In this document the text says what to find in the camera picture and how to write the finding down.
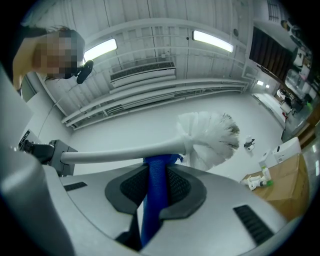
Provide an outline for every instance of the white ceiling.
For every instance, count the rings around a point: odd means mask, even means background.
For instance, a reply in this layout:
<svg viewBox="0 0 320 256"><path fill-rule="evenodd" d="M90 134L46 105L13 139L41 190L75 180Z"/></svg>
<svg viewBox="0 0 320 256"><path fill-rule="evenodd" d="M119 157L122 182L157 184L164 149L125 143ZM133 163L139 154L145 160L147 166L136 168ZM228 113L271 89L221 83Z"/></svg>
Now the white ceiling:
<svg viewBox="0 0 320 256"><path fill-rule="evenodd" d="M251 48L251 4L250 0L43 1L34 8L29 25L74 29L84 38L86 50L111 38L118 48L94 59L93 71L83 84L77 85L75 77L41 82L66 116L109 95L114 89L111 74L147 63L173 61L177 80L221 78L248 83L243 69ZM193 41L194 29L231 43L233 52ZM233 29L238 30L237 37ZM106 115L102 111L96 119Z"/></svg>

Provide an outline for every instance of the white handle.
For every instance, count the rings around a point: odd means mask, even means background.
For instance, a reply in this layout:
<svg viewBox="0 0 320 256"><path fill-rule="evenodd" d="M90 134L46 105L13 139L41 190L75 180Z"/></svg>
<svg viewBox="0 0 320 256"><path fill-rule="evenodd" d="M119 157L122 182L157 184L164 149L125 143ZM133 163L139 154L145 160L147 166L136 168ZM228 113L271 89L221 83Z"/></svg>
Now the white handle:
<svg viewBox="0 0 320 256"><path fill-rule="evenodd" d="M96 152L64 152L60 161L64 164L92 164L147 158L160 155L183 154L186 148L181 136L149 146Z"/></svg>

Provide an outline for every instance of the black object in hand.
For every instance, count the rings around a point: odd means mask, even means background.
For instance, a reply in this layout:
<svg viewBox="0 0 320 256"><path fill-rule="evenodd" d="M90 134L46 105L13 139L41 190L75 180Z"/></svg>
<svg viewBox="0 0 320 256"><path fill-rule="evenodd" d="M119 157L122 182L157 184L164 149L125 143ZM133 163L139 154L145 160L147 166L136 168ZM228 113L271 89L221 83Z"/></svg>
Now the black object in hand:
<svg viewBox="0 0 320 256"><path fill-rule="evenodd" d="M92 69L94 67L94 62L93 60L88 60L83 66L79 67L75 76L76 82L78 84L82 84L86 78L90 75Z"/></svg>

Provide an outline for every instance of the air conditioner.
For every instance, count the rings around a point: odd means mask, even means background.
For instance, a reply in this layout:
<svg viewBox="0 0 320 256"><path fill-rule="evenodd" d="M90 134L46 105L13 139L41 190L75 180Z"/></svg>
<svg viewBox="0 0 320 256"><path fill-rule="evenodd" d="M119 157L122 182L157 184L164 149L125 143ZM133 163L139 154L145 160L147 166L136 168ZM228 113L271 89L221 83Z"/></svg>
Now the air conditioner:
<svg viewBox="0 0 320 256"><path fill-rule="evenodd" d="M163 61L127 68L110 75L110 82L114 88L143 81L175 75L176 67L172 61Z"/></svg>

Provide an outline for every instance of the small bottle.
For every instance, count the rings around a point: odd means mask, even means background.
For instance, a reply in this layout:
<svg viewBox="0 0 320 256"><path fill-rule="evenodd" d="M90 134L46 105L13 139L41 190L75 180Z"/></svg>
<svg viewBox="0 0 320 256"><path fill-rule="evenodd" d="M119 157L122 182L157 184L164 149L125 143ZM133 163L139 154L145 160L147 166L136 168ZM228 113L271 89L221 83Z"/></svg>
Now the small bottle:
<svg viewBox="0 0 320 256"><path fill-rule="evenodd" d="M266 181L271 181L271 175L268 167L262 166L262 174L265 177Z"/></svg>

